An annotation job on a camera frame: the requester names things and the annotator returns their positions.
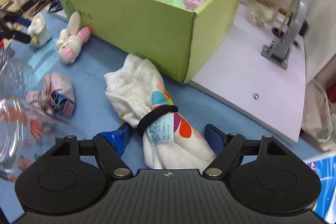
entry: crumpled pink fabric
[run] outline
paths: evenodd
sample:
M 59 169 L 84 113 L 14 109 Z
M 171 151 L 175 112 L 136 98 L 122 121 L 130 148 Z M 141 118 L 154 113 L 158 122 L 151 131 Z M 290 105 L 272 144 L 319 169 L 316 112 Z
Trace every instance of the crumpled pink fabric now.
M 55 108 L 57 108 L 55 100 L 51 96 L 54 92 L 64 96 L 68 100 L 64 114 L 71 116 L 75 107 L 75 93 L 72 81 L 69 77 L 59 72 L 45 75 L 42 91 L 38 92 L 34 90 L 28 92 L 26 101 L 34 107 L 42 108 L 46 113 L 53 115 Z

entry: screw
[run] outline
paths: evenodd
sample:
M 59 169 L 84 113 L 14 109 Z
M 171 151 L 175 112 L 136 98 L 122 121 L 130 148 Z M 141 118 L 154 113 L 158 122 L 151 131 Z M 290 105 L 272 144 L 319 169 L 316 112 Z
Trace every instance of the screw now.
M 205 171 L 205 173 L 210 177 L 217 177 L 222 174 L 222 170 L 219 168 L 209 168 Z
M 118 168 L 113 171 L 113 174 L 115 174 L 118 177 L 125 177 L 128 176 L 131 173 L 130 170 L 127 168 Z

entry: blue table surface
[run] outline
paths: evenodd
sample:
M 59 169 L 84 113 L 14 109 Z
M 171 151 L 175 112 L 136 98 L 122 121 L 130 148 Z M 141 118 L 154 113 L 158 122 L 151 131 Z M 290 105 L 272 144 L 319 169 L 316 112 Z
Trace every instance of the blue table surface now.
M 122 120 L 105 96 L 104 75 L 121 68 L 127 53 L 91 36 L 74 64 L 64 65 L 59 60 L 55 60 L 56 49 L 52 47 L 52 44 L 67 24 L 48 13 L 44 13 L 44 16 L 53 37 L 53 40 L 49 42 L 50 45 L 36 49 L 14 41 L 11 47 L 16 51 L 15 57 L 30 61 L 39 74 L 43 71 L 58 71 L 70 77 L 75 90 L 76 108 L 73 116 L 66 120 L 79 130 L 83 130 L 89 138 L 102 131 L 117 129 L 122 124 Z M 212 123 L 225 133 L 237 132 L 247 139 L 260 139 L 264 134 L 271 134 L 261 125 L 191 86 L 178 83 L 165 75 L 163 75 L 163 80 L 166 90 L 179 107 L 179 112 L 199 132 L 204 131 L 206 124 Z M 40 80 L 38 88 L 41 89 L 42 83 L 43 81 Z M 302 139 L 296 144 L 284 144 L 303 160 L 319 153 Z M 132 136 L 122 159 L 133 173 L 136 173 L 138 169 L 147 168 L 144 163 L 140 137 Z M 254 157 L 250 156 L 244 159 L 244 162 L 251 160 L 254 160 Z M 23 214 L 14 193 L 14 183 L 0 180 L 0 207 L 10 222 Z

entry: green box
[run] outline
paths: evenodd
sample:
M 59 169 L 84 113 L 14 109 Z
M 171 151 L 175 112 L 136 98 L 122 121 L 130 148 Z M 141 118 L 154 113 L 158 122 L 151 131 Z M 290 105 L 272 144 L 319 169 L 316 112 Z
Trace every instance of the green box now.
M 229 31 L 239 0 L 206 0 L 194 11 L 158 0 L 60 0 L 93 33 L 122 50 L 148 58 L 186 83 Z

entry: black circular disc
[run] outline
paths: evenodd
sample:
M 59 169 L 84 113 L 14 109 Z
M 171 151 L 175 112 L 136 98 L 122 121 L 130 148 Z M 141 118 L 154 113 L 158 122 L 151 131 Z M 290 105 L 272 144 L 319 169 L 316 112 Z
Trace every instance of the black circular disc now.
M 291 215 L 311 208 L 320 194 L 318 176 L 304 164 L 295 168 L 283 162 L 238 167 L 230 188 L 242 204 L 270 215 Z
M 15 191 L 25 210 L 49 215 L 74 213 L 104 194 L 102 171 L 80 160 L 60 158 L 36 161 L 18 177 Z

